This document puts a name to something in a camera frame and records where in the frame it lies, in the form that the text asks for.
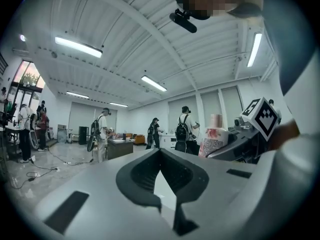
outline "window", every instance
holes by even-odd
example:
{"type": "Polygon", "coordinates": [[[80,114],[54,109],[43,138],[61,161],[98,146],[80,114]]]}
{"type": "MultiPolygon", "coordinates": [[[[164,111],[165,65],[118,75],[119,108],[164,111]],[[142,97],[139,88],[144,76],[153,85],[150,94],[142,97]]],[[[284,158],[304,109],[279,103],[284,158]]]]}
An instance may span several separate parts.
{"type": "Polygon", "coordinates": [[[201,99],[203,104],[205,127],[209,127],[211,124],[211,114],[222,115],[219,93],[218,91],[202,93],[201,99]]]}
{"type": "Polygon", "coordinates": [[[30,85],[30,86],[36,86],[38,78],[40,74],[35,66],[35,64],[30,63],[26,71],[24,72],[24,76],[22,78],[21,83],[30,85]]]}
{"type": "Polygon", "coordinates": [[[169,104],[169,133],[174,134],[178,126],[178,118],[182,114],[182,107],[187,106],[191,110],[194,121],[199,122],[196,96],[181,98],[168,102],[169,104]]]}
{"type": "Polygon", "coordinates": [[[40,76],[36,65],[29,61],[23,61],[21,63],[15,74],[13,82],[29,86],[36,86],[42,89],[45,87],[45,81],[40,76]]]}
{"type": "Polygon", "coordinates": [[[29,106],[33,112],[37,111],[42,89],[45,81],[40,76],[36,65],[29,61],[22,61],[8,93],[8,99],[16,104],[13,121],[18,120],[19,110],[22,104],[29,106]]]}
{"type": "Polygon", "coordinates": [[[235,126],[235,118],[238,118],[243,111],[237,87],[222,89],[222,96],[225,106],[228,128],[235,126]]]}
{"type": "Polygon", "coordinates": [[[23,61],[21,63],[21,65],[18,68],[18,70],[17,70],[17,72],[15,74],[15,77],[13,79],[14,82],[16,82],[16,83],[20,82],[20,80],[21,80],[22,76],[24,75],[24,73],[25,73],[27,67],[29,66],[29,64],[30,64],[30,62],[28,62],[28,61],[23,61]]]}
{"type": "Polygon", "coordinates": [[[44,88],[45,87],[45,81],[42,79],[42,77],[40,76],[39,79],[38,79],[38,82],[36,83],[36,87],[39,87],[39,88],[44,88]]]}

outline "cabinet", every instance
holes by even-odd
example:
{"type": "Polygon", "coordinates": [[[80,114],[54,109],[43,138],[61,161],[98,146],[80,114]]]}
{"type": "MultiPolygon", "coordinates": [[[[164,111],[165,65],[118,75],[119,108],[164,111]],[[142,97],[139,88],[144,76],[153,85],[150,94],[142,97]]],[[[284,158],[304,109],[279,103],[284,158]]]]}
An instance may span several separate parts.
{"type": "Polygon", "coordinates": [[[170,149],[176,146],[176,135],[175,134],[159,134],[160,148],[170,149]]]}

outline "orange chair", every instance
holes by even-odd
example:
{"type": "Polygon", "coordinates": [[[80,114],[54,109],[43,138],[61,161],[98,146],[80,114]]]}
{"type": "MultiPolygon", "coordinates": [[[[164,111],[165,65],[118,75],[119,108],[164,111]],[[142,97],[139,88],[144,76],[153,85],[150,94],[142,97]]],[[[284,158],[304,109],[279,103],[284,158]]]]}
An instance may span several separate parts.
{"type": "Polygon", "coordinates": [[[144,135],[137,135],[134,138],[133,144],[135,145],[140,145],[140,144],[145,144],[146,138],[144,135]]]}

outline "person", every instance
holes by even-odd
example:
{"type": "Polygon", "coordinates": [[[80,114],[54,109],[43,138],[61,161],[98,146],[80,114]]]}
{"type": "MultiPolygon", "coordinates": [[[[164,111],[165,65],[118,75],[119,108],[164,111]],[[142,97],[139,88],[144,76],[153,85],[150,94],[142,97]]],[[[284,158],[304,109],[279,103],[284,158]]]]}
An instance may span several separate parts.
{"type": "Polygon", "coordinates": [[[20,130],[19,130],[19,140],[20,149],[22,152],[22,159],[20,163],[28,163],[31,159],[31,147],[29,140],[30,133],[30,117],[34,114],[32,110],[26,105],[22,104],[18,115],[20,130]]]}
{"type": "Polygon", "coordinates": [[[43,111],[47,115],[47,108],[46,108],[45,104],[46,104],[46,102],[44,100],[41,101],[41,105],[39,105],[38,108],[36,109],[36,115],[38,118],[40,118],[40,110],[41,109],[43,109],[43,111]]]}
{"type": "Polygon", "coordinates": [[[273,107],[273,109],[275,110],[275,112],[278,114],[278,124],[280,125],[281,123],[281,119],[282,119],[282,115],[281,115],[281,111],[279,108],[275,107],[275,102],[273,99],[269,99],[269,104],[273,107]]]}
{"type": "Polygon", "coordinates": [[[43,109],[43,111],[45,112],[45,115],[46,115],[46,133],[48,135],[48,138],[49,140],[51,140],[51,136],[50,136],[50,126],[49,126],[49,118],[48,118],[48,115],[47,115],[47,108],[46,108],[46,102],[43,100],[41,101],[41,105],[38,106],[37,110],[36,110],[36,115],[37,115],[37,118],[40,118],[40,110],[41,108],[43,109]]]}
{"type": "Polygon", "coordinates": [[[159,119],[155,117],[149,126],[146,150],[151,149],[153,142],[155,143],[155,148],[160,149],[159,132],[163,133],[164,131],[160,130],[158,121],[159,119]]]}
{"type": "Polygon", "coordinates": [[[191,111],[187,106],[182,107],[182,115],[178,118],[180,122],[185,121],[185,125],[187,126],[188,134],[187,134],[187,140],[186,140],[186,150],[187,152],[191,152],[193,155],[199,154],[200,146],[197,144],[196,137],[193,135],[193,130],[198,129],[200,127],[200,124],[196,123],[193,117],[190,115],[191,111]]]}
{"type": "Polygon", "coordinates": [[[97,139],[98,142],[98,161],[99,163],[102,163],[104,161],[105,157],[105,144],[106,144],[106,138],[107,136],[113,135],[113,132],[108,128],[107,126],[107,116],[110,116],[110,110],[109,108],[105,107],[101,114],[97,117],[97,121],[99,123],[99,139],[97,139]]]}
{"type": "MultiPolygon", "coordinates": [[[[304,13],[291,0],[176,0],[176,2],[198,20],[207,20],[211,16],[227,13],[235,18],[247,20],[251,25],[261,27],[261,31],[264,26],[267,42],[279,64],[279,80],[284,97],[315,54],[317,41],[314,31],[304,13]],[[284,27],[288,22],[291,22],[291,26],[284,27]]],[[[300,115],[299,112],[291,112],[292,115],[300,115]]],[[[271,149],[277,149],[285,141],[299,134],[298,125],[293,119],[276,127],[272,135],[281,135],[281,141],[278,137],[271,138],[269,145],[271,149]]]]}
{"type": "Polygon", "coordinates": [[[6,87],[3,87],[1,89],[1,96],[0,96],[0,112],[2,114],[5,113],[5,104],[6,104],[6,99],[7,99],[7,89],[6,87]]]}
{"type": "Polygon", "coordinates": [[[40,127],[40,144],[39,144],[39,148],[38,151],[39,152],[43,152],[46,149],[46,132],[47,132],[47,115],[46,112],[44,110],[44,108],[42,107],[39,111],[40,113],[40,121],[38,121],[38,127],[40,127]]]}

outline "backpack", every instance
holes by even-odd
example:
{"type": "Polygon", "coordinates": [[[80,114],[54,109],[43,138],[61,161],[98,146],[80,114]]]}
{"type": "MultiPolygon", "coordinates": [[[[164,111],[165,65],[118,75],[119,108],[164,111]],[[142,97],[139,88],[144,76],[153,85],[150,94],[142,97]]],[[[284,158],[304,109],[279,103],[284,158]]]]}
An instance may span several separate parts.
{"type": "Polygon", "coordinates": [[[91,136],[89,138],[88,144],[86,146],[86,150],[88,152],[91,152],[94,149],[94,137],[97,139],[100,131],[99,131],[99,120],[100,118],[103,117],[103,115],[99,116],[98,119],[94,120],[93,123],[91,124],[91,136]]]}
{"type": "Polygon", "coordinates": [[[91,136],[97,136],[100,134],[99,120],[101,117],[103,117],[103,115],[101,115],[98,119],[94,120],[93,123],[91,124],[91,136]]]}
{"type": "Polygon", "coordinates": [[[155,130],[155,125],[157,123],[155,122],[153,125],[150,124],[149,128],[148,128],[148,135],[153,135],[154,134],[154,130],[155,130]]]}
{"type": "Polygon", "coordinates": [[[175,136],[177,142],[186,142],[189,140],[189,130],[186,125],[188,115],[185,116],[183,122],[181,122],[181,118],[179,117],[179,123],[175,130],[175,136]]]}

